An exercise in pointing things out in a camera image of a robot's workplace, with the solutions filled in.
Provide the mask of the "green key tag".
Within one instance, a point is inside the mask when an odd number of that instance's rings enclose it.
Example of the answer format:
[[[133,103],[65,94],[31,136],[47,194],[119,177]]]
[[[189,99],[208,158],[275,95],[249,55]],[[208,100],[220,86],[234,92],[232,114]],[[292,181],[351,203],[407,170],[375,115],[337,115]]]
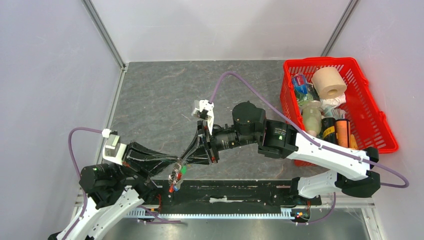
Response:
[[[181,169],[181,173],[184,175],[187,172],[187,167],[183,166]]]

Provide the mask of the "red grey key organizer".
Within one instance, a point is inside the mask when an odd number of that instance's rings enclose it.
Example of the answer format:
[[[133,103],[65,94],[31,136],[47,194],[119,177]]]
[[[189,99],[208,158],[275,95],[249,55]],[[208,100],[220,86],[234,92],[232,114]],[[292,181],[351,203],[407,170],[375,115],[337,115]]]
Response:
[[[178,191],[181,188],[181,185],[183,183],[183,176],[185,174],[181,173],[181,169],[183,166],[187,166],[186,162],[182,159],[178,159],[178,161],[174,164],[173,169],[171,173],[168,176],[168,183],[169,183],[169,192],[174,193],[174,187],[178,188]]]

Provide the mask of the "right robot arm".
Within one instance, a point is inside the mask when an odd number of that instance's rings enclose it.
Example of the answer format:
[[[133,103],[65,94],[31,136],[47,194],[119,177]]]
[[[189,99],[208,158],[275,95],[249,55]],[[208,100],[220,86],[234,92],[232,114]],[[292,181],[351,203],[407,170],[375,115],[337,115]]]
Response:
[[[290,124],[267,119],[264,109],[248,101],[233,108],[230,126],[211,124],[210,114],[201,106],[193,114],[199,121],[181,156],[183,164],[210,165],[218,162],[221,151],[256,144],[258,153],[267,158],[301,160],[326,168],[321,174],[292,179],[288,197],[296,205],[332,192],[369,198],[381,187],[380,175],[370,165],[379,160],[375,148],[352,150],[322,141]]]

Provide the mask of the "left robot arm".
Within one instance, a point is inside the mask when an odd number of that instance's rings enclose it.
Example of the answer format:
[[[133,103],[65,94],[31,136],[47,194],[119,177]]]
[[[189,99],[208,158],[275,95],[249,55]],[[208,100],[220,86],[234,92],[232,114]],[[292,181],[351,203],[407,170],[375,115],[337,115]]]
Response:
[[[103,152],[106,163],[86,166],[80,172],[79,185],[85,193],[82,209],[50,240],[99,240],[132,208],[158,203],[160,190],[152,177],[180,161],[176,155],[137,142],[120,144],[115,156],[107,147]]]

